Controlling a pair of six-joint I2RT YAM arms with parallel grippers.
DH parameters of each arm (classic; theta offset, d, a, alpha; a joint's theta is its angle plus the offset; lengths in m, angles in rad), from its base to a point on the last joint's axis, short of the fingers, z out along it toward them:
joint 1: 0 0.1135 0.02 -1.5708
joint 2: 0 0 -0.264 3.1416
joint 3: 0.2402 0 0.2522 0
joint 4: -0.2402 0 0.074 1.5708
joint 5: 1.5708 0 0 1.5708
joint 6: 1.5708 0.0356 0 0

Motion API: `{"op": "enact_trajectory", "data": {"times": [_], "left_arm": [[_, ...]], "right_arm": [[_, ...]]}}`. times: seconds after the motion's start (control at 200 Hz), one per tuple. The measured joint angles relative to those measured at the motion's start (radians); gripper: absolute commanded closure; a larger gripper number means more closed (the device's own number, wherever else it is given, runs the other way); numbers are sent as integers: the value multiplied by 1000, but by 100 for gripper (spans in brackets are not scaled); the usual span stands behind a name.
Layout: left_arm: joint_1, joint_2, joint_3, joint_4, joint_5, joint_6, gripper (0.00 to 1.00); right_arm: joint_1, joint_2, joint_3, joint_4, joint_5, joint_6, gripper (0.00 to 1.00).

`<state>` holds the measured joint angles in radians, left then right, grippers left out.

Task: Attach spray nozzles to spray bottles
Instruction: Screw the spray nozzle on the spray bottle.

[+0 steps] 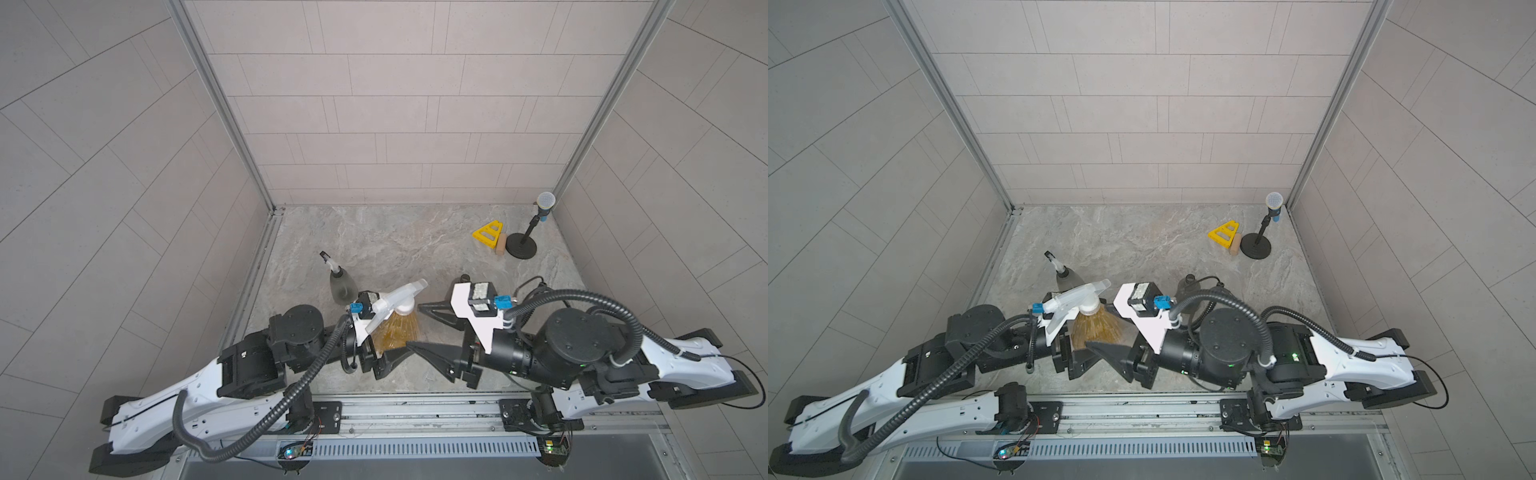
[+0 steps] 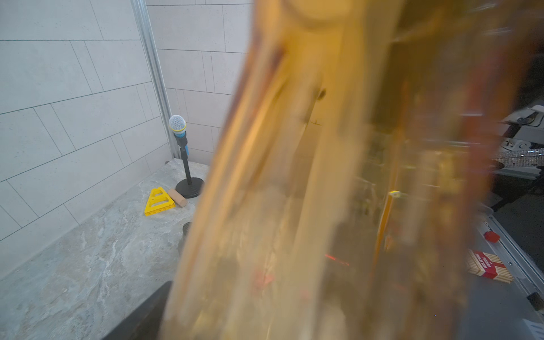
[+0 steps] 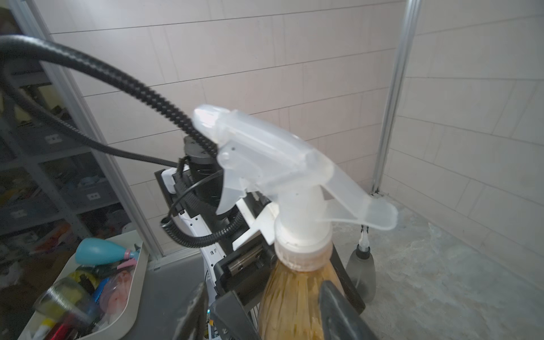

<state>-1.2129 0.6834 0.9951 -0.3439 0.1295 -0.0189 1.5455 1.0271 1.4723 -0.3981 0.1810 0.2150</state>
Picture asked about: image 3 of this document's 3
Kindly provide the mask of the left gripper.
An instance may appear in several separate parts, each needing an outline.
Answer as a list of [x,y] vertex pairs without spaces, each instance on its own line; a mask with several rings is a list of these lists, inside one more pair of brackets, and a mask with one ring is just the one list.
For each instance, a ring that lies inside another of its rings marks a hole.
[[[339,278],[350,305],[361,314],[366,305],[344,268],[333,246],[331,264]],[[259,340],[259,333],[244,308],[256,307],[262,300],[276,252],[266,242],[249,242],[237,250],[227,246],[227,252],[212,265],[214,284],[211,320],[221,339]]]

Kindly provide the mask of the orange plastic bottle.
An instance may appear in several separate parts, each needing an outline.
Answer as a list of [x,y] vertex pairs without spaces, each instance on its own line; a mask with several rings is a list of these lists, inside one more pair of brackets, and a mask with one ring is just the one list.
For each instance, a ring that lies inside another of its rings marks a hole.
[[332,282],[345,295],[331,263],[333,245],[310,259],[311,271],[292,269],[284,263],[284,250],[278,257],[259,306],[259,336],[262,339],[323,339],[319,295],[322,284]]

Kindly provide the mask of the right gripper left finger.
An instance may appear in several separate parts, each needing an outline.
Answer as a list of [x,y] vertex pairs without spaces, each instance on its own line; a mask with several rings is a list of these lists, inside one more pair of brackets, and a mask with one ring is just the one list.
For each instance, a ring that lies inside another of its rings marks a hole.
[[185,306],[174,317],[175,327],[171,338],[204,339],[207,312],[208,291],[203,281],[191,291]]

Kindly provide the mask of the grey bottle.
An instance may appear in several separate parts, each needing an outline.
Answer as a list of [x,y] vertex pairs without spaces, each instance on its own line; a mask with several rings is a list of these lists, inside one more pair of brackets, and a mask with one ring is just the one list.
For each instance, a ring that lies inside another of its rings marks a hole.
[[369,227],[361,226],[361,237],[347,262],[346,271],[357,293],[368,304],[376,292],[376,270],[368,238]]

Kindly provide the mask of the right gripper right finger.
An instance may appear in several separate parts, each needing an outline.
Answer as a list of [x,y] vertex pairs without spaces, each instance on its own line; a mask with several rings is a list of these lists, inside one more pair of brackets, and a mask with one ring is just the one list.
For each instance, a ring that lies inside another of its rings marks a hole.
[[321,285],[319,306],[325,340],[378,340],[331,281],[326,280]]

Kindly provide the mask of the clear spray nozzle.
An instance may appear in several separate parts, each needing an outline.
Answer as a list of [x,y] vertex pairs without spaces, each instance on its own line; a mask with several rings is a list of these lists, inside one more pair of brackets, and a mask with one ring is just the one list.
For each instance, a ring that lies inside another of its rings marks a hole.
[[217,212],[259,191],[278,207],[272,244],[285,266],[321,269],[332,255],[332,222],[392,230],[398,210],[367,194],[333,161],[299,137],[238,110],[194,110],[198,132],[218,146],[224,171]]

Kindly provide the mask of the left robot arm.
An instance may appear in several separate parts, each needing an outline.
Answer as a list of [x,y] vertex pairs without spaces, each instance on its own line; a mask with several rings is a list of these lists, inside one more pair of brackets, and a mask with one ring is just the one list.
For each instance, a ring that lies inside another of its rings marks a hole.
[[353,339],[366,304],[333,252],[318,271],[297,273],[263,236],[235,241],[271,214],[262,194],[251,194],[217,215],[219,164],[193,138],[185,156],[156,177],[170,205],[162,229],[179,245],[200,249],[210,309],[211,339]]

